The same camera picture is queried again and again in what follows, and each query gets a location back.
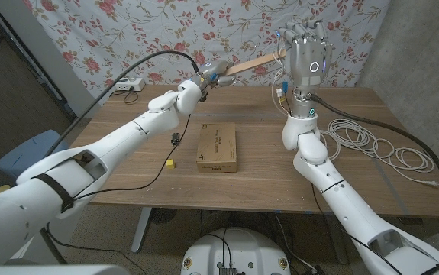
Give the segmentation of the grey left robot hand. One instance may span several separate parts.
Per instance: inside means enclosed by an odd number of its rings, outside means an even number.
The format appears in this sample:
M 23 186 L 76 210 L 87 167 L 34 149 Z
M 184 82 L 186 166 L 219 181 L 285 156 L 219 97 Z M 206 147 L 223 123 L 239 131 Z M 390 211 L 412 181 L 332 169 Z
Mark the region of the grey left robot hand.
M 227 76 L 226 70 L 232 64 L 226 60 L 213 60 L 202 64 L 199 67 L 198 84 L 200 89 L 205 89 L 208 86 L 230 86 L 235 82 L 234 76 Z

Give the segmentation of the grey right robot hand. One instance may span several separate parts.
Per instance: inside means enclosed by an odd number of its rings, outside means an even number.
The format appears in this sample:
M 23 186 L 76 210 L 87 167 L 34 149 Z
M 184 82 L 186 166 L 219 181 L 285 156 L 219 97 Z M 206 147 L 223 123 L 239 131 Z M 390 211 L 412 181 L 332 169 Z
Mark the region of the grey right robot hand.
M 317 89 L 328 73 L 333 47 L 323 22 L 288 21 L 279 35 L 286 46 L 283 68 L 294 87 L 301 91 Z

